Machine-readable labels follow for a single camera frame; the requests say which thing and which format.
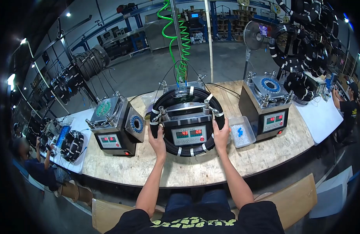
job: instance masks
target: green coiled air hose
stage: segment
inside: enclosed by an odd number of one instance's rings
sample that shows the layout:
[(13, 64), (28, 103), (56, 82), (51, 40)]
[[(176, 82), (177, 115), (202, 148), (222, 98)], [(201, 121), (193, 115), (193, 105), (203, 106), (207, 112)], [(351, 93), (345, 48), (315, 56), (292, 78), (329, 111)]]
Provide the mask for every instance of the green coiled air hose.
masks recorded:
[[(157, 16), (159, 18), (161, 18), (161, 19), (169, 20), (169, 23), (166, 26), (164, 26), (164, 28), (162, 29), (162, 35), (165, 38), (171, 39), (171, 42), (169, 43), (169, 53), (171, 54), (171, 58), (172, 58), (173, 63), (176, 63), (176, 60), (175, 60), (174, 55), (172, 53), (172, 48), (171, 47), (172, 47), (172, 43), (177, 39), (177, 36), (169, 36), (169, 35), (166, 35), (164, 33), (164, 31), (173, 23), (174, 20), (173, 20), (173, 18), (169, 18), (169, 17), (165, 17), (165, 16), (160, 15), (160, 12), (164, 11), (165, 9), (170, 11), (168, 9), (168, 5), (170, 5), (169, 0), (165, 0), (163, 4), (164, 4), (164, 6), (158, 11)], [(183, 21), (183, 20), (179, 21), (179, 28), (181, 30), (180, 34), (182, 34), (181, 41), (182, 41), (182, 46), (183, 46), (182, 54), (180, 56), (181, 56), (181, 58), (183, 60), (189, 61), (189, 59), (186, 58), (186, 56), (190, 55), (188, 50), (191, 48), (190, 45), (189, 45), (191, 40), (189, 39), (189, 33), (186, 32), (187, 27), (183, 26), (184, 23), (185, 23), (185, 21)], [(178, 82), (178, 83), (185, 82), (186, 73), (187, 73), (187, 64), (184, 61), (180, 61), (179, 67), (175, 64), (175, 69), (176, 69), (176, 72), (177, 72), (176, 82)]]

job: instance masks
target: ceiling light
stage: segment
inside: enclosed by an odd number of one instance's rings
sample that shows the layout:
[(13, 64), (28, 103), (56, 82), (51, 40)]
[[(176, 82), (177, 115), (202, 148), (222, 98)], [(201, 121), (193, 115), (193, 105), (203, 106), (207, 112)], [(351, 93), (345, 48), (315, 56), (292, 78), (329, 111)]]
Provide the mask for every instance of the ceiling light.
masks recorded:
[(12, 74), (12, 75), (7, 79), (8, 85), (11, 86), (11, 91), (14, 89), (14, 78), (15, 78), (15, 74)]

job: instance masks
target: wooden workbench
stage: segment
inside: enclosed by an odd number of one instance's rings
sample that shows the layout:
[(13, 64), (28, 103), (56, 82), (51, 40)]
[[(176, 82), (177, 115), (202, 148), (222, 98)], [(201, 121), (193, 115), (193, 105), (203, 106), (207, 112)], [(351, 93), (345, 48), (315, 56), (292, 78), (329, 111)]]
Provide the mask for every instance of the wooden workbench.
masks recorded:
[[(242, 81), (218, 83), (241, 92)], [(227, 118), (241, 116), (238, 97), (226, 90), (207, 85), (220, 102)], [(144, 115), (145, 106), (137, 97), (131, 102), (138, 113)], [(292, 159), (314, 145), (310, 132), (294, 105), (289, 108), (288, 124), (283, 133), (263, 142), (236, 149), (233, 141), (227, 146), (232, 164), (241, 176), (248, 176), (275, 167)], [(147, 129), (145, 140), (136, 146), (136, 156), (118, 157), (100, 150), (91, 137), (83, 166), (83, 174), (132, 186), (143, 186), (153, 169), (156, 156), (149, 144)], [(215, 149), (196, 157), (178, 157), (167, 154), (160, 187), (200, 186), (226, 181)]]

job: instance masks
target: control panel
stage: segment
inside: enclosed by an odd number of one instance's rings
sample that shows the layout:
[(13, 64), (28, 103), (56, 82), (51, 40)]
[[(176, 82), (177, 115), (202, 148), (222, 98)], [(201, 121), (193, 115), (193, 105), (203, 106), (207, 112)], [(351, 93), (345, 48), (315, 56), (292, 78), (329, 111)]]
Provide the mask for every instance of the control panel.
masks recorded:
[(207, 141), (205, 125), (171, 131), (174, 145), (201, 144)]
[(121, 148), (116, 134), (98, 135), (99, 142), (105, 149)]
[(263, 130), (262, 132), (271, 131), (272, 129), (281, 128), (285, 120), (285, 111), (275, 113), (271, 115), (265, 115), (263, 118)]

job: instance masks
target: blue tray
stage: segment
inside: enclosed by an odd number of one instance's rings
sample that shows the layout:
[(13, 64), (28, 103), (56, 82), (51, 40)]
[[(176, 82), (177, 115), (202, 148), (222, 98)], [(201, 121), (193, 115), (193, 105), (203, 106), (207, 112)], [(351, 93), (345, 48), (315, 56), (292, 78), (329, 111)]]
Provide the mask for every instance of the blue tray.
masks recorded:
[(64, 125), (62, 127), (61, 133), (59, 135), (58, 141), (56, 142), (56, 146), (62, 146), (62, 142), (65, 138), (65, 135), (67, 135), (67, 133), (69, 133), (71, 130), (71, 127), (69, 125)]

